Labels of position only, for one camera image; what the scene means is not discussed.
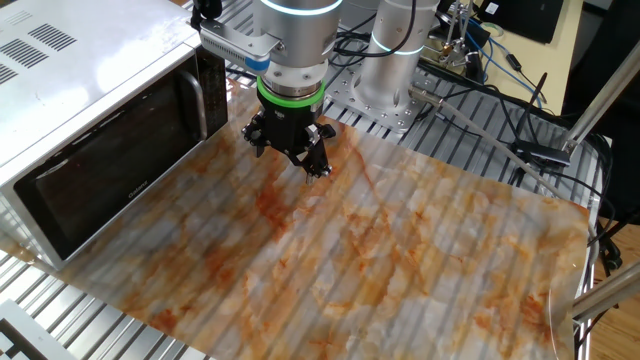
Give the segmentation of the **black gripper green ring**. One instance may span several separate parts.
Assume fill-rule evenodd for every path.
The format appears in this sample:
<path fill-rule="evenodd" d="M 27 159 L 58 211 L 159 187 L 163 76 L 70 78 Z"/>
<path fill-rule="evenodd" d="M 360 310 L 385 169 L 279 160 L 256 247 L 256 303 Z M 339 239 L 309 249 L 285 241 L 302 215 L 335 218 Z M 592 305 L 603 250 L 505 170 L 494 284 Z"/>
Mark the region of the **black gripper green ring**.
<path fill-rule="evenodd" d="M 319 87 L 309 95 L 286 97 L 268 87 L 266 79 L 258 77 L 261 110 L 242 129 L 257 158 L 268 145 L 288 154 L 294 166 L 305 170 L 307 184 L 331 173 L 324 147 L 324 140 L 331 137 L 331 126 L 314 124 L 323 107 L 325 82 L 316 85 Z"/>

